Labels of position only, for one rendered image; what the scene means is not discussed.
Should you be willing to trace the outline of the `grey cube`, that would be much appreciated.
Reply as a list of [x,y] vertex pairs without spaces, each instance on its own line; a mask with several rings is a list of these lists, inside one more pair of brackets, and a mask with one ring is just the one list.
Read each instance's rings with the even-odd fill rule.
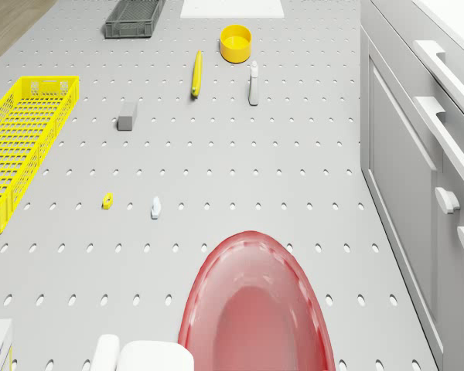
[[117,128],[119,131],[131,131],[138,114],[137,102],[124,102],[118,115]]

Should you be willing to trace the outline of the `banana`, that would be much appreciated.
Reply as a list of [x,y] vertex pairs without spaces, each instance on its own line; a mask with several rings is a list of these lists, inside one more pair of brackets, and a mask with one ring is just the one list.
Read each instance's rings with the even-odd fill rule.
[[197,51],[196,59],[193,68],[193,79],[191,85],[191,95],[197,98],[200,94],[201,80],[203,71],[203,54],[201,50]]

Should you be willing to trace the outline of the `red plate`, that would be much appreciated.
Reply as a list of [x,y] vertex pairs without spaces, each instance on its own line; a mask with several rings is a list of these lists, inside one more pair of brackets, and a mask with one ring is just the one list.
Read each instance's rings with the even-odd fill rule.
[[257,231],[228,237],[205,259],[178,342],[193,355],[195,371],[336,371],[304,270]]

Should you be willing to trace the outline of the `dark grey basket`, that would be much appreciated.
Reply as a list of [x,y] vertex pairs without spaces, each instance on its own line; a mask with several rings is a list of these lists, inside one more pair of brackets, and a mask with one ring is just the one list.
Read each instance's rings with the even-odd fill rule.
[[105,21],[105,37],[151,37],[164,4],[165,0],[119,0]]

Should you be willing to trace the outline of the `small white bottle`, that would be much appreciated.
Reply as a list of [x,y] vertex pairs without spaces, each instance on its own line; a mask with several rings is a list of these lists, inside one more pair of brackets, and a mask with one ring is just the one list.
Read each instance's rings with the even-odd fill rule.
[[257,106],[259,103],[259,93],[258,93],[258,63],[254,60],[251,63],[251,73],[249,79],[249,94],[248,101],[251,106]]

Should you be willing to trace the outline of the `white cabinet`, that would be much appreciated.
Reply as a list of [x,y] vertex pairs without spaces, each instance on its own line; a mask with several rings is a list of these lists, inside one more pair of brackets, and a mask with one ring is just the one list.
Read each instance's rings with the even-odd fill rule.
[[464,371],[464,0],[360,0],[360,163],[440,371]]

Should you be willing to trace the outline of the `yellow bowl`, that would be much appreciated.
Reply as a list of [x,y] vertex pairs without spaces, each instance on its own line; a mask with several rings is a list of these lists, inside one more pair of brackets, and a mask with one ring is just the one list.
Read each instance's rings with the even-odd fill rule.
[[243,25],[226,26],[220,34],[220,53],[230,63],[243,63],[251,54],[251,32]]

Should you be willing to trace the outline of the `white board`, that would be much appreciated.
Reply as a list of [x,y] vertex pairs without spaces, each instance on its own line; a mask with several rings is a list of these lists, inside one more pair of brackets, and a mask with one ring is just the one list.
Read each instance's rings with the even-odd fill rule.
[[181,19],[283,19],[281,0],[184,0]]

